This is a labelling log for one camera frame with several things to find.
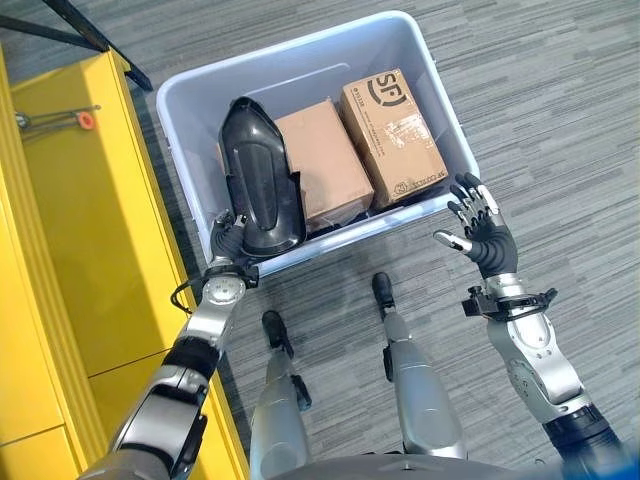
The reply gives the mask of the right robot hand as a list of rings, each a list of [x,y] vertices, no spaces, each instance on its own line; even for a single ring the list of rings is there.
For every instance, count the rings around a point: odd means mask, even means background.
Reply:
[[[456,174],[450,185],[456,201],[447,208],[459,220],[464,236],[437,230],[433,238],[476,264],[483,279],[515,274],[518,249],[501,209],[488,187],[470,172]]]

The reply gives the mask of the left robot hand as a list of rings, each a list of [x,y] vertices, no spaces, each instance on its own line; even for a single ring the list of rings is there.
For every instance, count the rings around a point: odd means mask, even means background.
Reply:
[[[247,217],[234,215],[226,209],[214,220],[210,248],[214,261],[235,263],[242,255]]]

